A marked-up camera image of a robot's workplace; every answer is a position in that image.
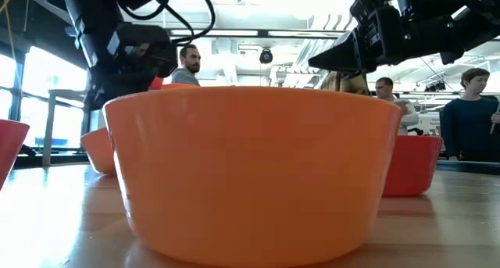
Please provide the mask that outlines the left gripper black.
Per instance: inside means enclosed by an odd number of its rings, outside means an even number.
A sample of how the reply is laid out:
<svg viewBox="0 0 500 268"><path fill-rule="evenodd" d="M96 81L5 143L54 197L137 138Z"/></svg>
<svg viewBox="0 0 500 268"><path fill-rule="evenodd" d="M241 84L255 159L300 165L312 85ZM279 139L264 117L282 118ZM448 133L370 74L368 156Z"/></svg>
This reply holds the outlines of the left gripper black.
<svg viewBox="0 0 500 268"><path fill-rule="evenodd" d="M64 0L67 12L77 31L77 37L90 67L107 70L113 68L113 57L108 45L113 33L122 21L116 0ZM90 87L84 97L88 110L101 109L114 98L147 91L155 74L135 72L107 74L89 70Z"/></svg>

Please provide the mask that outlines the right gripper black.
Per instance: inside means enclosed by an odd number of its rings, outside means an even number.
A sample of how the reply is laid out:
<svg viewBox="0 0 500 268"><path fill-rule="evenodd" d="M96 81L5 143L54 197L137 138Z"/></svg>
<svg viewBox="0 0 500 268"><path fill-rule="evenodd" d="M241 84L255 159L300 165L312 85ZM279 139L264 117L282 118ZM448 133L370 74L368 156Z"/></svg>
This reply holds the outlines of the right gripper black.
<svg viewBox="0 0 500 268"><path fill-rule="evenodd" d="M355 0L350 13L358 25L308 60L311 67L343 73L374 71L402 61L404 37L399 11L390 0Z"/></svg>

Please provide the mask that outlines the orange plastic mini bowl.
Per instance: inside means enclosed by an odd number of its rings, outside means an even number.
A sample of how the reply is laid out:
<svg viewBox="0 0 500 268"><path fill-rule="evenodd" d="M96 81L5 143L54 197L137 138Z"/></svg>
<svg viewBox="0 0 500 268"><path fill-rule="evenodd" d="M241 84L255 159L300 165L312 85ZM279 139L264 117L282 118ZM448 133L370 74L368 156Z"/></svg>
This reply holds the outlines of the orange plastic mini bowl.
<svg viewBox="0 0 500 268"><path fill-rule="evenodd" d="M97 173L115 175L113 151L106 128L86 133L80 139L93 170Z"/></svg>
<svg viewBox="0 0 500 268"><path fill-rule="evenodd" d="M371 234L401 110L343 92L175 88L107 102L127 219L209 266L321 263Z"/></svg>
<svg viewBox="0 0 500 268"><path fill-rule="evenodd" d="M160 89L164 90L164 89L175 89L175 88L200 88L200 87L193 84L172 83L172 84L163 84Z"/></svg>

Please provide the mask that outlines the person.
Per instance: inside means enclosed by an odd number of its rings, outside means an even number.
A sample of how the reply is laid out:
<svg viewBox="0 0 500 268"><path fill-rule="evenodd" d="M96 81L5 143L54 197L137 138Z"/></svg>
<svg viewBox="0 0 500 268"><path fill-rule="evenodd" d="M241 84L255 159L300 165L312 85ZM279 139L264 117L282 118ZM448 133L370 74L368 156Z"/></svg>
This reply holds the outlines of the person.
<svg viewBox="0 0 500 268"><path fill-rule="evenodd" d="M320 90L371 96L365 73L351 75L339 71L330 71L324 78Z"/></svg>
<svg viewBox="0 0 500 268"><path fill-rule="evenodd" d="M389 77L382 77L375 84L377 97L389 102L393 102L402 109L402 119L399 126L399 135L407 135L409 127L419 123L419 115L414 105L405 99L396 98L393 95L393 80Z"/></svg>
<svg viewBox="0 0 500 268"><path fill-rule="evenodd" d="M451 161L500 163L500 101L481 95L489 77L481 68L465 71L463 95L443 109L441 131Z"/></svg>
<svg viewBox="0 0 500 268"><path fill-rule="evenodd" d="M201 56L198 48L193 45L185 45L180 50L180 67L177 68L171 77L172 84L190 84L200 86L196 74L201 67Z"/></svg>

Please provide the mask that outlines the long ceiling light bar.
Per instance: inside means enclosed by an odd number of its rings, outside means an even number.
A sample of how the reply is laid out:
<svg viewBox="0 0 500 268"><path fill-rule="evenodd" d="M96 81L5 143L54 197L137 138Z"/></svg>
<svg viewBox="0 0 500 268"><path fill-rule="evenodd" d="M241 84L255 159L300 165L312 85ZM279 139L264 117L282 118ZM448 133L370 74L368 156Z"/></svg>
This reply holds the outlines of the long ceiling light bar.
<svg viewBox="0 0 500 268"><path fill-rule="evenodd" d="M231 30L215 29L205 36L211 38L292 38L292 39L328 39L339 38L344 31L335 30Z"/></svg>

